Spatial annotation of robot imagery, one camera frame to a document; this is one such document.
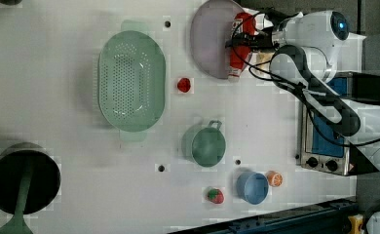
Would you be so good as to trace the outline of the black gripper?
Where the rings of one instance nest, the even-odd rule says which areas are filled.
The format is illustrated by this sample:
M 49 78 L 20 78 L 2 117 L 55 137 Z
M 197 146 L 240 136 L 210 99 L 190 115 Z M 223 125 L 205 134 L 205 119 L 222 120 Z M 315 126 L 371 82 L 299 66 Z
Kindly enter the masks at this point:
M 263 15 L 265 20 L 272 26 L 257 29 L 254 22 L 255 17 Z M 233 30 L 233 47 L 246 46 L 251 50 L 272 50 L 279 48 L 282 43 L 276 39 L 276 30 L 279 28 L 287 15 L 275 9 L 262 9 L 253 15 L 248 14 L 246 19 L 236 24 Z

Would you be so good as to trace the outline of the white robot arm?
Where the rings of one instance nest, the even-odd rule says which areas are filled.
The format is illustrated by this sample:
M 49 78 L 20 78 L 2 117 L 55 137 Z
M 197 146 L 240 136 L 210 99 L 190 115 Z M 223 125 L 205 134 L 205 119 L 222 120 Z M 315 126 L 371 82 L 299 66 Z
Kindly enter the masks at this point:
M 308 114 L 324 121 L 348 140 L 380 172 L 380 105 L 341 97 L 327 82 L 337 74 L 337 60 L 349 38 L 349 24 L 336 11 L 279 16 L 267 11 L 270 27 L 255 28 L 255 16 L 235 19 L 225 46 L 242 64 L 253 65 L 237 52 L 263 49 L 275 52 L 265 72 L 269 80 L 306 106 Z

